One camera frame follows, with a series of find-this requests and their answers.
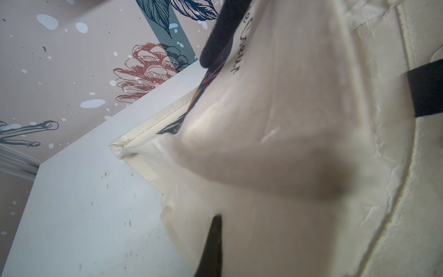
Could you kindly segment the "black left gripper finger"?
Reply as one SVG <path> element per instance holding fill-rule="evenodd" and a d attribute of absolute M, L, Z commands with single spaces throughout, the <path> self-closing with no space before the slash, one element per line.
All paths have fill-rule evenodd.
<path fill-rule="evenodd" d="M 223 264 L 222 226 L 222 216 L 214 216 L 195 277 L 221 277 Z"/>

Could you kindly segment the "cream canvas tote bag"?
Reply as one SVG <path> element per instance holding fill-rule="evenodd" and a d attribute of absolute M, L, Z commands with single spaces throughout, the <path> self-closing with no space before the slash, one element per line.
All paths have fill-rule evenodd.
<path fill-rule="evenodd" d="M 443 3 L 252 1 L 194 94 L 110 145 L 197 271 L 443 274 Z"/>

